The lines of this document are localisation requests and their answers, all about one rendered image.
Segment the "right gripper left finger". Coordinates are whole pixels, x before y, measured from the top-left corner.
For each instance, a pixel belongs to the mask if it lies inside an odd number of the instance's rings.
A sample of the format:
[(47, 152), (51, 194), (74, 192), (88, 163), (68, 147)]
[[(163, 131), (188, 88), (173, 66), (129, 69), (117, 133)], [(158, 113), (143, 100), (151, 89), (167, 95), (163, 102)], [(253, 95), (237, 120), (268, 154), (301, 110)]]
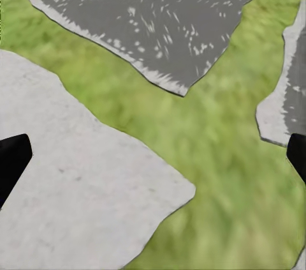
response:
[(26, 133), (0, 140), (0, 209), (32, 157)]

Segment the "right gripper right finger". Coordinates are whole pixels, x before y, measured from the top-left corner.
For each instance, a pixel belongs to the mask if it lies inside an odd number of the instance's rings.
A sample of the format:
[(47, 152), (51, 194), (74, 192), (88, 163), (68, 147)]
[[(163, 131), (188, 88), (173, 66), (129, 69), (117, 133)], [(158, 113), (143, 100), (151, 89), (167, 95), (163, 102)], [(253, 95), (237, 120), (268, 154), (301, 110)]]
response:
[(306, 136), (292, 133), (286, 155), (306, 184)]

